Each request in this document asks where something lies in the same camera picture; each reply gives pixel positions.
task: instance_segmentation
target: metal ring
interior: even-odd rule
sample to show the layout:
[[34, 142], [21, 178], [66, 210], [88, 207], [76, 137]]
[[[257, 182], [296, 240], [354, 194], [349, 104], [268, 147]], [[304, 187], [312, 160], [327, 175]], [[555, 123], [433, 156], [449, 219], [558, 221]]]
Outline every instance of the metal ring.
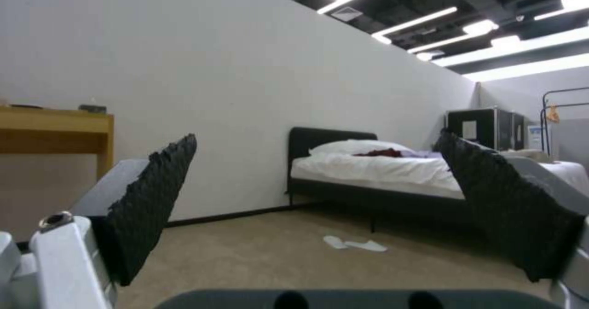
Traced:
[[72, 214], [69, 211], [62, 211], [39, 221], [39, 229], [41, 233], [44, 233], [72, 221], [74, 221]]

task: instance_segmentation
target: black headboard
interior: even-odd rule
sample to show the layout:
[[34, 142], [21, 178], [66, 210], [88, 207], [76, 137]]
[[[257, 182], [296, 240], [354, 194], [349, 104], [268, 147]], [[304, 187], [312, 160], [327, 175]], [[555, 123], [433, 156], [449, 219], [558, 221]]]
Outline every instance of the black headboard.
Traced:
[[377, 137], [374, 133], [293, 127], [289, 133], [288, 179], [290, 180], [290, 169], [292, 168], [293, 159], [307, 157], [309, 155], [309, 149], [325, 143], [349, 139], [377, 140]]

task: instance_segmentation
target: white slipper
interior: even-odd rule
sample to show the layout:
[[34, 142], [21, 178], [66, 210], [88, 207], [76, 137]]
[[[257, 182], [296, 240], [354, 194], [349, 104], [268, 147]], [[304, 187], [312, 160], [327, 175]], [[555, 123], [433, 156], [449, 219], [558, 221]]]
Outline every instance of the white slipper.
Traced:
[[370, 250], [370, 251], [376, 251], [376, 252], [387, 251], [387, 247], [381, 246], [380, 244], [377, 244], [376, 242], [374, 242], [372, 240], [369, 240], [365, 244], [362, 244], [360, 242], [346, 241], [343, 243], [343, 245], [349, 246], [349, 247], [362, 248], [363, 250]]
[[337, 236], [332, 236], [332, 235], [324, 236], [323, 241], [325, 241], [326, 244], [329, 244], [330, 246], [332, 246], [333, 248], [335, 248], [337, 250], [344, 250], [345, 248], [347, 248], [347, 246], [345, 244], [343, 244], [343, 241], [341, 241], [341, 239], [338, 238]]

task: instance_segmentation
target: metal clothes rack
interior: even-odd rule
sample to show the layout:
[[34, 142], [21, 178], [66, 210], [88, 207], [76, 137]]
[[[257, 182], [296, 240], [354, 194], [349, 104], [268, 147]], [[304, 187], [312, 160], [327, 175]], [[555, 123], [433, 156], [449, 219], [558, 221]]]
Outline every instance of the metal clothes rack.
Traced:
[[570, 88], [570, 89], [559, 89], [559, 90], [551, 90], [545, 93], [542, 96], [542, 110], [540, 110], [540, 133], [541, 133], [541, 140], [542, 140], [542, 151], [544, 151], [544, 131], [546, 131], [546, 152], [550, 155], [550, 141], [549, 141], [549, 129], [548, 129], [548, 121], [546, 119], [546, 110], [550, 107], [578, 107], [583, 105], [589, 105], [589, 102], [585, 103], [570, 103], [570, 104], [553, 104], [547, 106], [548, 101], [546, 97], [551, 93], [568, 93], [571, 91], [580, 91], [580, 90], [589, 90], [589, 87], [584, 88]]

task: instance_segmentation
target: black ceiling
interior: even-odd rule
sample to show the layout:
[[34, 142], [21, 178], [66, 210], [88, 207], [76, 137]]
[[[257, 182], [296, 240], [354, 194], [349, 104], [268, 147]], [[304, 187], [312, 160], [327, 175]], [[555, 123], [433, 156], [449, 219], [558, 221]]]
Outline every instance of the black ceiling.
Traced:
[[[317, 10], [333, 0], [294, 0]], [[444, 57], [490, 47], [490, 40], [518, 35], [522, 40], [587, 26], [589, 11], [578, 11], [534, 21], [534, 16], [561, 9], [560, 0], [353, 0], [342, 7], [352, 7], [362, 15], [347, 24], [369, 34], [411, 21], [423, 15], [456, 6], [458, 11], [433, 21], [386, 35], [403, 49], [463, 35], [466, 24], [490, 19], [499, 29], [488, 35], [439, 48]], [[516, 18], [523, 16], [522, 21]]]

